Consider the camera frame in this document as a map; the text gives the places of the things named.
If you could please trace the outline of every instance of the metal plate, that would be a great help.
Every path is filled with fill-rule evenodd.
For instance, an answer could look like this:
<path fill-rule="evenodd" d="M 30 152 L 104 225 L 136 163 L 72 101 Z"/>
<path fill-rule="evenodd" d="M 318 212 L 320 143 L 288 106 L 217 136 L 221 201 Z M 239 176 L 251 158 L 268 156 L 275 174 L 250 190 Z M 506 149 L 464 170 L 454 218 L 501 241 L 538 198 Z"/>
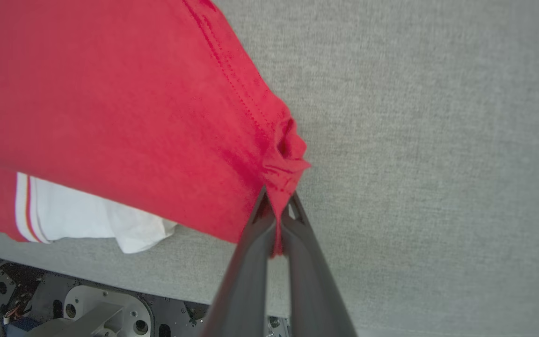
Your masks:
<path fill-rule="evenodd" d="M 83 282 L 77 279 L 45 273 L 43 279 L 32 295 L 32 311 L 29 317 L 37 322 L 44 323 L 54 318 L 61 318 L 64 312 L 64 301 L 68 292 Z M 59 312 L 55 316 L 55 302 L 58 302 Z"/>
<path fill-rule="evenodd" d="M 191 320 L 184 301 L 143 294 L 153 313 L 155 335 L 158 337 L 197 337 L 205 326 L 205 317 Z M 166 325 L 165 335 L 160 335 L 160 328 Z"/>
<path fill-rule="evenodd" d="M 266 337 L 290 337 L 290 322 L 287 318 L 268 317 Z"/>
<path fill-rule="evenodd" d="M 66 300 L 64 300 L 64 318 L 76 321 L 88 311 L 95 309 L 99 303 L 109 303 L 123 307 L 122 312 L 118 314 L 119 321 L 111 322 L 113 325 L 118 324 L 121 326 L 118 336 L 151 336 L 151 316 L 140 300 L 128 294 L 116 293 L 110 290 L 94 288 L 92 286 L 75 286 L 68 292 Z M 73 317 L 68 314 L 68 312 L 71 312 L 67 310 L 67 307 L 69 306 L 74 308 L 75 314 Z M 147 324 L 147 331 L 144 333 L 139 333 L 137 329 L 135 329 L 137 321 L 139 320 L 142 320 Z"/>

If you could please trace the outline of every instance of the striped trim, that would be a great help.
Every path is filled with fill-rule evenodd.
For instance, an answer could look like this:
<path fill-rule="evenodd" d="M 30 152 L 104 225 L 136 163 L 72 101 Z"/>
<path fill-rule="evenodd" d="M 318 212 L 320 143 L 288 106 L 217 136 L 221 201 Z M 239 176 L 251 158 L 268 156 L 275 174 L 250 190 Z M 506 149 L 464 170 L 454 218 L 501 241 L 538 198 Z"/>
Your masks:
<path fill-rule="evenodd" d="M 15 225 L 18 232 L 31 242 L 49 241 L 43 235 L 36 213 L 36 188 L 34 177 L 18 172 L 15 188 Z"/>
<path fill-rule="evenodd" d="M 29 199 L 29 209 L 27 210 L 27 214 L 30 215 L 28 218 L 30 219 L 30 228 L 32 228 L 32 232 L 36 234 L 36 238 L 39 239 L 39 241 L 43 243 L 51 243 L 47 240 L 45 235 L 43 234 L 43 230 L 41 229 L 41 222 L 39 222 L 38 213 L 36 212 L 37 207 L 37 197 L 36 197 L 36 178 L 30 177 L 28 180 L 28 184 L 30 187 L 30 199 Z"/>
<path fill-rule="evenodd" d="M 28 202 L 28 176 L 18 172 L 15 184 L 15 225 L 24 239 L 38 242 L 26 221 L 26 205 Z"/>

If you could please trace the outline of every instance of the gray fabric surface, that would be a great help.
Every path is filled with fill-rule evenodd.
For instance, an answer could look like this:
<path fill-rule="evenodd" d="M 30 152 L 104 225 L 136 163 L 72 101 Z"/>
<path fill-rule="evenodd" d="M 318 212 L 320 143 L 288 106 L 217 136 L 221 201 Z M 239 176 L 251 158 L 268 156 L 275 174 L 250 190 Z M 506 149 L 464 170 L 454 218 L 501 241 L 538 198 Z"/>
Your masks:
<path fill-rule="evenodd" d="M 299 194 L 355 325 L 539 336 L 539 1 L 217 3 L 308 143 Z M 134 256 L 0 235 L 4 258 L 198 301 L 232 250 L 186 229 Z M 287 314 L 283 260 L 269 274 Z"/>

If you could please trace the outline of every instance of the white fabric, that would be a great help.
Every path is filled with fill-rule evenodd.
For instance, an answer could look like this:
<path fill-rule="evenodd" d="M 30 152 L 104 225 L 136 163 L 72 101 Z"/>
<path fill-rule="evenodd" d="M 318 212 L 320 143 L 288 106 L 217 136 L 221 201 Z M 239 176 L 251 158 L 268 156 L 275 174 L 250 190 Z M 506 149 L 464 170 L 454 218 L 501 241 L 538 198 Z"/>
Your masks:
<path fill-rule="evenodd" d="M 32 228 L 39 239 L 43 237 L 41 241 L 115 237 L 128 254 L 151 248 L 174 233 L 175 222 L 102 197 L 34 177 L 30 177 L 30 187 L 30 200 L 36 203 L 29 200 L 29 207 L 37 218 L 36 222 L 32 218 Z"/>

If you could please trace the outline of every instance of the red stripe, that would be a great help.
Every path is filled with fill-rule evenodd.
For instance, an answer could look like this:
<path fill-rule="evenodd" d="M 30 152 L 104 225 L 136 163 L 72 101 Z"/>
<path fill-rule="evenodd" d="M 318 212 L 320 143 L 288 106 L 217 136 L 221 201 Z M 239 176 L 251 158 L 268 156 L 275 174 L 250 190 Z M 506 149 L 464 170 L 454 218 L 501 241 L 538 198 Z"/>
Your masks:
<path fill-rule="evenodd" d="M 26 175 L 26 209 L 24 212 L 24 215 L 26 215 L 26 224 L 28 225 L 28 230 L 30 231 L 30 234 L 35 237 L 35 239 L 39 242 L 43 242 L 39 240 L 39 237 L 36 236 L 35 231 L 32 229 L 32 222 L 30 222 L 30 176 Z"/>

